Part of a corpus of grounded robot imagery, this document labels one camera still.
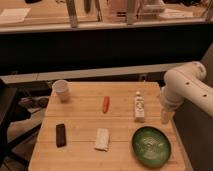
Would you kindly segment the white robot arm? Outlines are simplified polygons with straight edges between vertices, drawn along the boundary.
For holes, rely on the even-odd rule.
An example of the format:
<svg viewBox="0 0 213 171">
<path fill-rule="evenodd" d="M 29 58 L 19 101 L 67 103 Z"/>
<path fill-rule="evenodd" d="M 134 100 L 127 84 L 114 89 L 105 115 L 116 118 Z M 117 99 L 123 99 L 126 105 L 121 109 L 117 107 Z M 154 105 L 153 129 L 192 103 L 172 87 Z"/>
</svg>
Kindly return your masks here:
<svg viewBox="0 0 213 171">
<path fill-rule="evenodd" d="M 213 88 L 203 83 L 205 66 L 198 61 L 169 69 L 164 75 L 165 86 L 159 94 L 162 105 L 161 122 L 167 124 L 185 99 L 213 117 Z"/>
</svg>

